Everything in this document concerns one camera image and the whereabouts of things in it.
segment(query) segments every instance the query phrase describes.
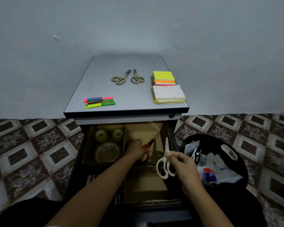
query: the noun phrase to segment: person's left hand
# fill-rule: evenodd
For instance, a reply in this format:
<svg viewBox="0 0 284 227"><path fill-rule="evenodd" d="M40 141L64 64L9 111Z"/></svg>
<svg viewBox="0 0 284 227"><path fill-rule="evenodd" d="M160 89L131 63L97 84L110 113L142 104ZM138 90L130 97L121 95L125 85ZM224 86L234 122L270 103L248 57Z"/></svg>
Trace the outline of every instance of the person's left hand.
<svg viewBox="0 0 284 227"><path fill-rule="evenodd" d="M149 148L143 148L142 147L142 140L136 139L130 142L126 152L125 156L131 156L134 161L139 160L142 158L147 152L149 152Z"/></svg>

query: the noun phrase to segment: yellow sticky note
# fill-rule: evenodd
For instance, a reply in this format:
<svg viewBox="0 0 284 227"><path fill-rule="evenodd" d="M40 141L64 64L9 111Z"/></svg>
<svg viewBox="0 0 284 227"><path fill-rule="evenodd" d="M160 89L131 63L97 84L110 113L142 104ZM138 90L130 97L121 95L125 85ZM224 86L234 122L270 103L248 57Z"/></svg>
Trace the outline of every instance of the yellow sticky note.
<svg viewBox="0 0 284 227"><path fill-rule="evenodd" d="M153 71L155 80L175 80L171 72Z"/></svg>
<svg viewBox="0 0 284 227"><path fill-rule="evenodd" d="M101 106L101 103L94 103L94 104L88 104L88 105L85 105L84 108L91 108L91 107L99 107Z"/></svg>

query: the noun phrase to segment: tabletop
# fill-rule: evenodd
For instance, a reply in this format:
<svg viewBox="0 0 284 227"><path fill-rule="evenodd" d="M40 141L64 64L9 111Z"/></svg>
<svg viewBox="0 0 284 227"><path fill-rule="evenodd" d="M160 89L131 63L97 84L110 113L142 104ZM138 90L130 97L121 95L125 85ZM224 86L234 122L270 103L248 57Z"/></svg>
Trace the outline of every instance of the tabletop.
<svg viewBox="0 0 284 227"><path fill-rule="evenodd" d="M145 79L144 83L130 81L133 69ZM117 85L113 76L121 76L131 69L126 82ZM175 114L188 112L186 103L155 104L151 94L153 71L169 71L160 55L97 55L87 67L80 83L70 99L64 115L67 118L88 118L101 116L129 116ZM92 97L113 97L116 105L84 108L84 99Z"/></svg>

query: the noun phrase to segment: scissors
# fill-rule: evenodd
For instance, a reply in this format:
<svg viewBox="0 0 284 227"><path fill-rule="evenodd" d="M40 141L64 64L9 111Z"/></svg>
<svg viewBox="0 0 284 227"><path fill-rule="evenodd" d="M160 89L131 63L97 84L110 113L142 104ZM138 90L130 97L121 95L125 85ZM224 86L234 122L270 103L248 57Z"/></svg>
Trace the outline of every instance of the scissors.
<svg viewBox="0 0 284 227"><path fill-rule="evenodd" d="M143 145L143 148L150 148L151 145L154 143L154 141L158 138L159 134L160 134L160 132L158 132L158 133L151 139L151 141L149 141L147 144ZM149 158L149 153L147 152L147 157L146 157L146 159L144 160L144 162L147 162L148 158Z"/></svg>
<svg viewBox="0 0 284 227"><path fill-rule="evenodd" d="M128 75L130 72L131 72L131 69L129 69L127 72L125 72L125 73L123 74L123 76L114 76L114 77L111 79L111 81L117 82L117 83L116 83L117 85L121 85L121 84L125 83L126 77L127 77L127 75Z"/></svg>
<svg viewBox="0 0 284 227"><path fill-rule="evenodd" d="M133 69L134 72L134 76L130 79L131 82L133 82L134 84L139 84L139 83L143 83L144 82L144 78L142 76L139 76L136 69Z"/></svg>
<svg viewBox="0 0 284 227"><path fill-rule="evenodd" d="M164 156L162 158L160 158L158 161L157 161L157 164L156 164L156 170L157 170L157 173L158 175L160 176L160 178L162 179L167 179L168 178L168 175L174 177L176 174L173 174L170 172L169 170L169 167L170 167L170 163L169 161L167 160L167 157L165 156L167 153L169 153L169 144L168 144L168 138L166 137L166 141L165 141L165 152L164 152ZM163 170L165 172L165 175L162 176L158 170L158 166L159 164L163 162Z"/></svg>

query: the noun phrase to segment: tiled floor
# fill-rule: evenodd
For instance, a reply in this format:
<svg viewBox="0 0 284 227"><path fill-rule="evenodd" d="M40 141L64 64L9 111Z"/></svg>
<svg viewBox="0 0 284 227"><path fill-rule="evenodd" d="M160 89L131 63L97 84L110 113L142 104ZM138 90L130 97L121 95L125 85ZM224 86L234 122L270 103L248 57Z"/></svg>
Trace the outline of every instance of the tiled floor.
<svg viewBox="0 0 284 227"><path fill-rule="evenodd" d="M206 133L232 145L249 173L248 189L268 226L284 226L284 114L183 116L180 145ZM61 200L83 133L72 119L0 120L0 214L32 197Z"/></svg>

